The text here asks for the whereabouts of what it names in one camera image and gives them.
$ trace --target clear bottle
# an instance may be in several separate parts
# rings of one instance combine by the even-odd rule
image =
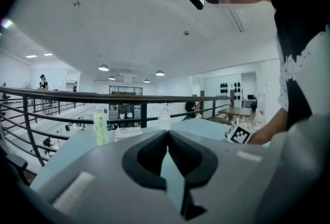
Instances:
[[[96,106],[96,112],[94,113],[93,121],[97,145],[99,146],[109,143],[107,131],[107,117],[102,111],[101,105]]]
[[[167,107],[163,108],[163,110],[158,115],[158,126],[159,130],[171,130],[171,117]]]

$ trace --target light blue table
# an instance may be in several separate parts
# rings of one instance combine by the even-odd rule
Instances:
[[[214,140],[225,139],[225,132],[230,126],[210,122],[205,119],[189,119],[184,122],[171,124],[172,130],[184,131],[195,135],[207,137]],[[152,132],[158,130],[157,127],[143,128],[143,132]],[[115,131],[108,131],[109,142],[113,142]],[[64,144],[54,156],[47,162],[30,186],[36,192],[53,176],[64,169],[84,153],[96,147],[96,138],[94,132],[77,131]],[[167,153],[164,157],[161,176],[167,181],[167,196],[173,202],[175,208],[179,211],[184,194],[184,178],[174,164],[172,158]]]

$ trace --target wooden table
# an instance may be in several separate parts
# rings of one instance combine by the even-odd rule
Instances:
[[[238,108],[238,107],[228,107],[227,109],[220,110],[218,113],[227,114],[228,117],[238,116],[240,119],[243,117],[250,117],[252,109],[250,108]]]

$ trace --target black handrail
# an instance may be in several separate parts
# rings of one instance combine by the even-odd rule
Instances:
[[[17,143],[13,142],[11,139],[5,136],[5,139],[10,142],[15,147],[21,149],[22,151],[36,157],[42,166],[44,166],[44,161],[48,161],[48,158],[44,158],[40,156],[39,150],[43,149],[48,152],[56,152],[57,150],[51,147],[43,146],[40,144],[37,144],[35,142],[35,139],[33,137],[33,133],[43,135],[45,137],[50,137],[54,139],[60,139],[60,140],[68,140],[68,136],[64,135],[57,135],[53,133],[43,132],[36,129],[31,128],[30,121],[35,120],[37,122],[38,118],[42,119],[48,119],[48,120],[54,120],[57,122],[65,122],[65,123],[79,123],[79,124],[93,124],[92,119],[71,119],[71,118],[63,118],[63,117],[55,117],[55,116],[48,116],[50,114],[58,112],[60,114],[61,111],[76,108],[82,105],[85,105],[85,103],[106,103],[106,104],[116,104],[116,103],[127,103],[127,104],[141,104],[141,118],[131,118],[131,119],[118,119],[118,120],[107,120],[107,124],[128,124],[128,123],[140,123],[141,128],[146,127],[146,123],[151,120],[157,120],[158,117],[147,117],[147,103],[175,103],[175,102],[190,102],[190,101],[212,101],[212,108],[204,109],[204,110],[198,110],[198,111],[191,111],[191,112],[184,112],[184,113],[178,113],[178,114],[172,114],[170,115],[171,118],[174,117],[180,117],[180,116],[186,116],[187,114],[197,114],[197,113],[203,113],[205,111],[212,110],[212,117],[218,116],[219,114],[215,115],[215,111],[217,108],[225,107],[228,105],[234,106],[234,97],[175,97],[175,96],[139,96],[139,95],[120,95],[120,94],[95,94],[95,93],[76,93],[76,92],[59,92],[59,91],[42,91],[42,90],[27,90],[27,89],[13,89],[13,88],[4,88],[0,87],[0,92],[4,92],[11,95],[16,96],[22,96],[23,101],[23,107],[14,108],[11,106],[8,106],[6,104],[0,103],[0,107],[5,107],[6,110],[13,110],[16,112],[21,113],[21,115],[13,116],[10,118],[4,117],[2,114],[0,114],[1,121],[8,121],[13,124],[13,126],[10,127],[3,127],[4,131],[7,133],[13,135],[17,139],[30,144],[32,146],[32,149],[34,151],[28,151],[21,146],[19,146]],[[27,104],[27,98],[32,98],[34,100],[33,105]],[[35,104],[35,99],[46,99],[46,100],[53,100],[53,102],[46,102],[43,104]],[[216,107],[216,101],[217,100],[228,100],[230,99],[232,103],[230,104],[224,104],[221,106]],[[60,105],[60,102],[72,102],[65,105]],[[48,113],[46,115],[39,114],[36,111],[36,106],[39,105],[46,105],[54,103],[58,105],[58,107],[51,107],[46,108],[45,110],[55,109],[58,108],[58,110]],[[72,107],[68,107],[65,109],[61,109],[61,107],[73,105]],[[33,112],[28,111],[28,107],[34,107]],[[16,117],[24,116],[24,122],[22,123],[16,123],[12,121],[12,119]],[[24,139],[23,137],[17,135],[16,133],[11,132],[9,129],[13,127],[20,127],[22,129],[27,130],[27,134],[29,136],[29,141]]]

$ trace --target railing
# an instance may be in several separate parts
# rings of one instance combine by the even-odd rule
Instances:
[[[148,121],[158,119],[158,117],[147,117],[147,104],[150,104],[150,103],[175,103],[175,102],[189,102],[189,101],[199,101],[199,102],[212,101],[213,102],[212,108],[198,110],[198,111],[184,112],[184,113],[179,113],[179,114],[173,114],[173,115],[171,115],[171,118],[186,116],[187,114],[203,113],[205,111],[210,111],[210,110],[212,110],[212,117],[215,117],[215,116],[219,115],[219,114],[216,115],[216,109],[225,107],[225,106],[229,106],[229,105],[234,106],[233,97],[136,96],[136,95],[118,95],[118,94],[106,95],[106,94],[80,93],[80,92],[60,92],[60,91],[13,89],[13,88],[5,88],[5,87],[0,87],[0,92],[10,94],[10,95],[15,95],[15,96],[21,96],[22,99],[19,99],[19,100],[22,100],[22,102],[23,102],[23,106],[18,107],[18,108],[14,108],[14,107],[11,107],[7,104],[0,102],[1,122],[7,121],[7,122],[13,124],[13,126],[4,127],[3,124],[1,123],[2,129],[0,129],[0,134],[2,136],[2,140],[5,139],[9,143],[11,143],[13,146],[22,150],[23,152],[36,157],[39,160],[41,166],[44,166],[45,165],[44,161],[48,161],[49,158],[42,157],[39,153],[39,149],[43,149],[48,152],[56,152],[57,150],[52,147],[47,147],[47,146],[37,144],[35,142],[33,133],[43,135],[45,137],[50,137],[53,139],[60,139],[60,140],[68,140],[69,137],[65,136],[65,135],[57,135],[57,134],[33,129],[33,128],[31,128],[31,123],[30,123],[32,120],[35,120],[35,122],[37,122],[38,118],[42,118],[42,119],[54,120],[57,122],[79,123],[79,124],[93,124],[94,122],[92,119],[71,119],[71,118],[64,118],[64,117],[59,117],[59,116],[49,116],[49,115],[40,114],[40,113],[38,113],[40,111],[36,111],[36,106],[37,106],[35,104],[36,99],[55,101],[58,104],[58,106],[57,106],[58,110],[56,110],[52,113],[57,112],[58,114],[60,114],[61,111],[63,111],[63,110],[70,109],[70,108],[76,108],[78,106],[85,105],[86,103],[93,103],[93,104],[126,103],[126,104],[134,104],[134,105],[140,104],[141,105],[141,118],[107,120],[107,124],[139,123],[141,128],[145,128]],[[28,104],[29,99],[33,100],[32,105]],[[228,100],[228,99],[230,99],[231,103],[224,104],[221,106],[216,106],[217,100]],[[72,102],[65,106],[68,106],[68,105],[74,105],[74,106],[61,110],[60,102],[62,102],[62,101]],[[34,111],[33,112],[28,111],[28,107],[34,107]],[[6,116],[4,116],[2,114],[2,112],[6,111],[6,110],[12,110],[12,111],[20,113],[19,115],[14,116],[14,117],[23,116],[24,122],[16,123],[12,120],[13,117],[7,118]],[[25,129],[27,131],[28,140],[17,135],[16,133],[10,131],[10,128],[13,128],[15,126]],[[22,141],[24,143],[30,144],[32,146],[33,152],[31,152],[25,148],[22,148],[20,145],[18,145],[13,140],[9,139],[6,135],[4,135],[3,132],[13,135],[15,138],[19,139],[20,141]]]

